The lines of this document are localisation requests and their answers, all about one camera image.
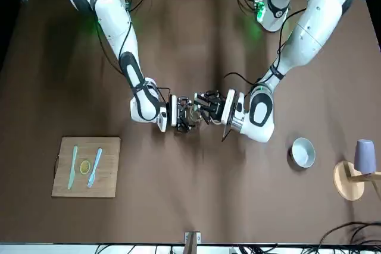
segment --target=brown table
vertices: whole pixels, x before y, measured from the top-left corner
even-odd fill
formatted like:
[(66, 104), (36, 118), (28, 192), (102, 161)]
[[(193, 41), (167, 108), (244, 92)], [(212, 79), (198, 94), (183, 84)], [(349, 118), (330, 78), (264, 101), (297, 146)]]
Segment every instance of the brown table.
[[(293, 0), (292, 11), (304, 5)], [(246, 91), (223, 75), (257, 79), (279, 37), (244, 17), (235, 0), (146, 0), (134, 25), (145, 75), (188, 96)], [(213, 243), (317, 243), (339, 224), (380, 220), (370, 184), (353, 203), (333, 184), (333, 167), (353, 160), (357, 139), (381, 148), (380, 74), (366, 3), (355, 0), (311, 65), (292, 70), (275, 91), (267, 144), (237, 133), (221, 143), (222, 126), (161, 134), (130, 119), (132, 93), (106, 62), (91, 17), (69, 0), (30, 0), (0, 79), (0, 240), (174, 243), (198, 230)], [(121, 138), (116, 198), (51, 197), (62, 136)], [(317, 151), (301, 173), (286, 159), (298, 136)], [(326, 241), (346, 242), (346, 234)]]

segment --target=wooden stand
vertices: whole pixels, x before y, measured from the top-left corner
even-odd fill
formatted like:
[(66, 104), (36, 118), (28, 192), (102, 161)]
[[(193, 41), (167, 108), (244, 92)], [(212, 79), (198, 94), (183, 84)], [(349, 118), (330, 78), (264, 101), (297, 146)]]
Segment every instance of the wooden stand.
[(377, 187), (376, 180), (381, 180), (381, 172), (363, 175), (355, 170), (354, 165), (348, 161), (342, 161), (335, 166), (333, 181), (339, 194), (345, 199), (358, 200), (364, 193), (366, 181), (371, 181), (381, 200), (381, 193)]
[(345, 199), (358, 200), (364, 193), (365, 184), (362, 181), (350, 181), (353, 177), (361, 175), (355, 170), (354, 165), (348, 161), (342, 161), (335, 166), (333, 181), (339, 194)]
[(197, 233), (190, 232), (186, 240), (183, 254), (197, 254)]

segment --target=white bowl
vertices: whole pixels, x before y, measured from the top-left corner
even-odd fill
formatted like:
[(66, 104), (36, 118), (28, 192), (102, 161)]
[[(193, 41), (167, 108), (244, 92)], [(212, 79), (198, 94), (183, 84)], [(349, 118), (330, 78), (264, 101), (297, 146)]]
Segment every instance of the white bowl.
[(297, 138), (292, 144), (291, 156), (298, 166), (309, 168), (315, 162), (315, 148), (308, 139)]

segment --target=green light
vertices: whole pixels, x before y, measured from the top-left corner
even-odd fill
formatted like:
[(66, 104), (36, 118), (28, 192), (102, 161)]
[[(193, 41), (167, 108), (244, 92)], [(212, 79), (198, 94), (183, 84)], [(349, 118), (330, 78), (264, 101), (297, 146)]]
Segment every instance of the green light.
[(261, 23), (263, 21), (264, 14), (266, 12), (266, 7), (264, 4), (260, 5), (258, 7), (258, 12), (257, 12), (257, 21)]

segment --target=purple cup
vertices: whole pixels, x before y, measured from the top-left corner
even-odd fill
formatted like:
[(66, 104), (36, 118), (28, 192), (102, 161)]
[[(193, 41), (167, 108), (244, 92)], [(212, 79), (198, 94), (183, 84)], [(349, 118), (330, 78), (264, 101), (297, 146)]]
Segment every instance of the purple cup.
[(362, 174), (371, 174), (376, 171), (376, 151), (373, 141), (365, 139), (357, 141), (355, 169)]

